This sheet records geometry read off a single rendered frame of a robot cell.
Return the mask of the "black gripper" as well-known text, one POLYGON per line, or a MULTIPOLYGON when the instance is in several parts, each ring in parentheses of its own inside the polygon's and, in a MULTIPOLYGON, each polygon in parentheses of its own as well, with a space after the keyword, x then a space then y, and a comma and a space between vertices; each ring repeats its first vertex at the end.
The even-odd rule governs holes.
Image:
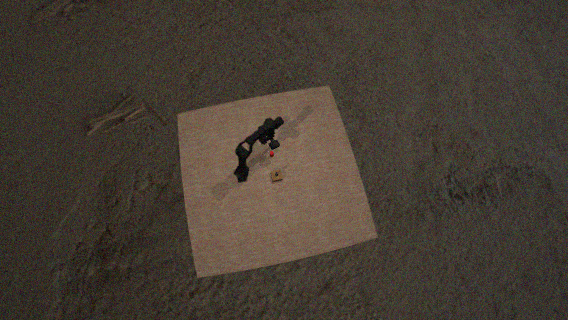
MULTIPOLYGON (((274 132, 274 134, 275 134, 275 132, 274 132)), ((270 148, 271 148, 272 150, 274 150, 274 149, 276 149, 277 147, 280 146, 279 142, 278 142, 277 140, 274 140, 274 139, 273 139, 274 134, 273 134, 273 135, 267 135, 267 134, 265 133, 265 135, 266 135, 267 137, 269 137, 269 140, 271 141, 271 143, 269 143, 268 145, 270 146, 270 148)))

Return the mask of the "tan wooden block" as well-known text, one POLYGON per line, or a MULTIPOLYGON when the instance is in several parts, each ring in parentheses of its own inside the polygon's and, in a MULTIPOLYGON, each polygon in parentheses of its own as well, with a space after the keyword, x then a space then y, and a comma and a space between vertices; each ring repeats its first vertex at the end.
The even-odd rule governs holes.
POLYGON ((272 182, 282 181, 283 178, 282 178, 281 169, 271 171, 271 177, 272 177, 272 182), (278 176, 275 175, 276 172, 278 172, 278 176))

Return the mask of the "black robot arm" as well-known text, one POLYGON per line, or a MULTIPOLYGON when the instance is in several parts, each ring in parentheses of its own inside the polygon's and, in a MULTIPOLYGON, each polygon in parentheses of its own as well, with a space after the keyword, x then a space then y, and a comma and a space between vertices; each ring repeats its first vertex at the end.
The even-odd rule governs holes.
POLYGON ((261 144, 266 144, 269 137, 265 135, 273 135, 275 129, 278 129, 284 123, 282 117, 276 117, 274 120, 272 118, 265 119, 263 125, 253 132, 250 136, 247 136, 243 142, 241 142, 236 148, 236 154, 239 157, 239 166, 235 170, 234 174, 237 176, 238 183, 246 182, 248 176, 249 168, 246 166, 246 158, 252 152, 252 146, 255 141, 259 140, 261 144), (243 143, 249 144, 249 151, 242 147, 243 143))

